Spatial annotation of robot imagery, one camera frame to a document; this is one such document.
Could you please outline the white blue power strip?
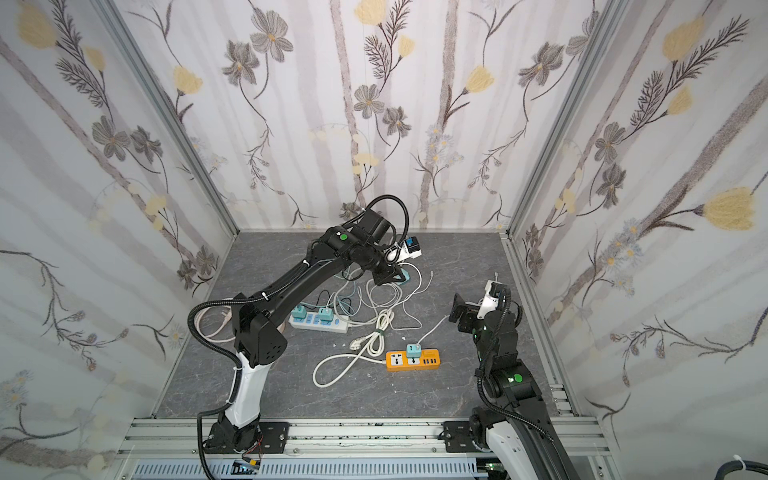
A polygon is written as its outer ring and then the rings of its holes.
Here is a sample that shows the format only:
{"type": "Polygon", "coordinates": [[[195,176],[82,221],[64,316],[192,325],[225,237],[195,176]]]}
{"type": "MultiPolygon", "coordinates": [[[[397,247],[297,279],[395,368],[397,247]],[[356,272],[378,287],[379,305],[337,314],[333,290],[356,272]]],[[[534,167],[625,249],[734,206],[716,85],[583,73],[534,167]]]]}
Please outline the white blue power strip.
{"type": "Polygon", "coordinates": [[[311,330],[329,332],[334,334],[346,334],[349,330],[349,322],[346,316],[334,315],[332,319],[324,319],[316,312],[309,312],[304,318],[289,318],[289,324],[297,330],[311,330]]]}

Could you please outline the orange power strip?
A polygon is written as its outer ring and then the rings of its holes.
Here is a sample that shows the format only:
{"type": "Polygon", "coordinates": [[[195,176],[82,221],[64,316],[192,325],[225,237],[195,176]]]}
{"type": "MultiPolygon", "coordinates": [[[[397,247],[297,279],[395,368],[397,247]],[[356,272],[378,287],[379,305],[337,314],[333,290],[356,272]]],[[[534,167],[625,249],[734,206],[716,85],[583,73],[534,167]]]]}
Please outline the orange power strip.
{"type": "Polygon", "coordinates": [[[441,365],[437,349],[426,349],[419,357],[408,357],[406,351],[391,351],[386,354],[386,369],[388,372],[409,372],[436,370],[441,365]]]}

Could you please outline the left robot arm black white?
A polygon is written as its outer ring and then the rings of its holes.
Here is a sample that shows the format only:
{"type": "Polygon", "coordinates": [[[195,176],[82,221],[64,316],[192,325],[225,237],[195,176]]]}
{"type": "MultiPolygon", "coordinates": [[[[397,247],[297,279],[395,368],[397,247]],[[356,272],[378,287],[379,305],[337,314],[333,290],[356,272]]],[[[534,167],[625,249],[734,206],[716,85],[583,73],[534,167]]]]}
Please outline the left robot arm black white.
{"type": "Polygon", "coordinates": [[[303,259],[267,287],[251,295],[205,301],[190,310],[187,326],[192,337],[234,364],[225,404],[196,416],[197,453],[206,478],[214,476],[206,459],[210,449],[244,453],[262,439],[261,399],[271,365],[287,348],[281,326],[292,311],[316,288],[351,265],[357,265],[361,273],[371,273],[377,285],[400,281],[401,252],[410,224],[396,228],[375,210],[376,204],[387,200],[402,210],[407,208],[395,195],[380,195],[360,213],[313,240],[303,259]],[[206,339],[195,324],[200,313],[214,307],[231,310],[232,349],[206,339]]]}

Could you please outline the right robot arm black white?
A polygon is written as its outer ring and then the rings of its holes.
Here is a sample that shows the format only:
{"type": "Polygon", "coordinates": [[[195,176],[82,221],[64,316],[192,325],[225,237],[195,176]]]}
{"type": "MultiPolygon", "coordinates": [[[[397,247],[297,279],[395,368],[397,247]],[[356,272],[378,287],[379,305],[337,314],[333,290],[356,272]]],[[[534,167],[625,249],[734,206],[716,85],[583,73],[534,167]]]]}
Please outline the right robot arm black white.
{"type": "Polygon", "coordinates": [[[448,320],[472,336],[482,402],[469,425],[473,444],[500,461],[510,479],[577,479],[542,391],[518,352],[522,306],[503,290],[479,304],[454,296],[448,320]]]}

